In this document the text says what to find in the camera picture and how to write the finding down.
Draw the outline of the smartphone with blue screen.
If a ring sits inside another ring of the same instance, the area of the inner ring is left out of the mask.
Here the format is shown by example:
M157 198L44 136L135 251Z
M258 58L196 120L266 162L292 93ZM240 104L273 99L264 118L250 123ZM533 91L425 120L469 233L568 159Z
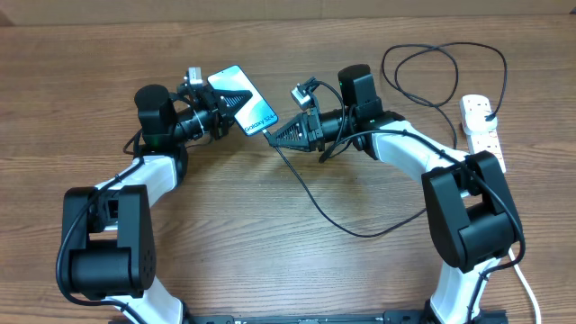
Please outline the smartphone with blue screen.
M231 109L232 117L247 136L254 136L279 121L240 66L230 66L210 75L208 83Z

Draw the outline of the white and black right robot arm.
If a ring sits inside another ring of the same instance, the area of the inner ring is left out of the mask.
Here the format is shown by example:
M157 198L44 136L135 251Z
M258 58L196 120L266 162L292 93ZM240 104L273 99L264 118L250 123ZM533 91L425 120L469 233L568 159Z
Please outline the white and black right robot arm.
M480 299L490 275L517 265L501 259L513 244L526 246L504 172L489 151L469 154L443 146L383 109L366 64L337 74L341 107L321 112L311 78L292 90L302 111L267 135L275 149L318 150L326 161L351 143L370 158L393 165L421 184L429 233L443 260L436 290L423 310L387 310L387 323L506 323L503 310L486 311Z

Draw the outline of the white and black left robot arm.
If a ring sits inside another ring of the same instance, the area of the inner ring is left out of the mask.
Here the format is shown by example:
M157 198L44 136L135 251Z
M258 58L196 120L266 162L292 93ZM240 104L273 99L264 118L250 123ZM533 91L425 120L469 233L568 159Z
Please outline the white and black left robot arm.
M156 276L150 209L183 182L187 142L227 135L252 97L209 85L180 85L174 93L146 85L135 94L141 128L124 147L131 165L64 195L56 281L69 302L113 306L133 323L191 322L185 303Z

